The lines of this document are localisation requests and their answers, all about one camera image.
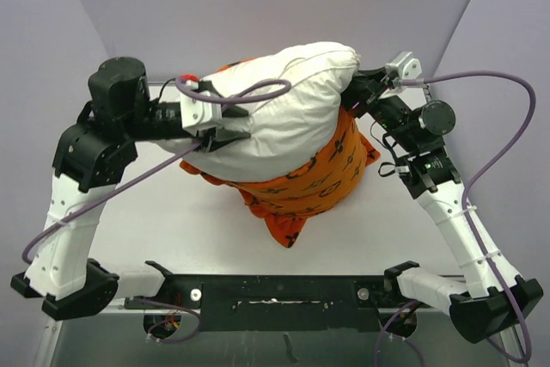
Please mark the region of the white pillow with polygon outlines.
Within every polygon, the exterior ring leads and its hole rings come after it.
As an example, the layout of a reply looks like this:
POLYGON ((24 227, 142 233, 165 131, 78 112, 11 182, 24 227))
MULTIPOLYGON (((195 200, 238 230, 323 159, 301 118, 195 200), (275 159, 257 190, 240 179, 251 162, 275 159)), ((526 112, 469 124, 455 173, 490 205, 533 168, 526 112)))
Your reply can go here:
POLYGON ((340 95, 360 66, 359 54, 337 42, 291 46, 207 76, 224 97, 266 79, 284 79, 291 90, 269 101, 248 104, 245 119, 227 128, 250 137, 211 153, 193 152, 185 161, 220 180, 267 181, 307 163, 332 139, 340 95))

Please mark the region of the orange patterned plush pillowcase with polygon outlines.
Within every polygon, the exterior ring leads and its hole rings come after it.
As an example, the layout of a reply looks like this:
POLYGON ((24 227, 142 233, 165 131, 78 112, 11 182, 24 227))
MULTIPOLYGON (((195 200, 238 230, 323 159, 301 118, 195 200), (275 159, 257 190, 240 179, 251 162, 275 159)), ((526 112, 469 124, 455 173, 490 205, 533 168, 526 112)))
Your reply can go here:
POLYGON ((272 238, 291 248, 307 220, 334 208, 361 182, 365 169, 380 157, 359 131, 351 112, 341 105, 335 133, 328 144, 300 168, 257 182, 220 180, 185 159, 180 167, 214 186, 238 191, 250 212, 263 220, 272 238))

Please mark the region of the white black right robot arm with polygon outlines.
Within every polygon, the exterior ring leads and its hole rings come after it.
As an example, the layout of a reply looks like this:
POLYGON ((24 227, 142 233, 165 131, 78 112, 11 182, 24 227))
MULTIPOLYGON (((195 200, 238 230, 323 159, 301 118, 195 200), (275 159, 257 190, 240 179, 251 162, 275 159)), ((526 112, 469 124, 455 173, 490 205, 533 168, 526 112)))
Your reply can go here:
POLYGON ((404 155, 393 155, 394 171, 447 242, 463 282, 407 263, 389 268, 385 300, 401 306, 412 299, 448 315, 458 333, 479 343, 524 321, 543 296, 539 282, 525 279, 496 246, 468 200, 461 176, 445 149, 455 112, 439 100, 411 109, 399 93, 421 81, 401 80, 396 70, 360 70, 342 93, 341 104, 360 118, 368 114, 404 155))

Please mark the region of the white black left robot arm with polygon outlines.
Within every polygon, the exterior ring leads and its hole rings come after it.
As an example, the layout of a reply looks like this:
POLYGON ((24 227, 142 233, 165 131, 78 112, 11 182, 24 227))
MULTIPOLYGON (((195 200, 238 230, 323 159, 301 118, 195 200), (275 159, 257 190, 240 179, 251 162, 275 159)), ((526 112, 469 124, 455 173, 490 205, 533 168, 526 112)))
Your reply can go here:
POLYGON ((10 282, 23 297, 41 298, 56 321, 96 315, 119 298, 145 297, 157 308, 174 300, 168 270, 154 261, 118 269, 89 255, 106 202, 128 188, 123 175, 137 143, 186 138, 190 150, 208 153, 248 138, 220 125, 185 129, 179 104, 151 98, 137 58, 103 62, 88 87, 90 100, 58 140, 44 231, 23 251, 27 270, 10 282))

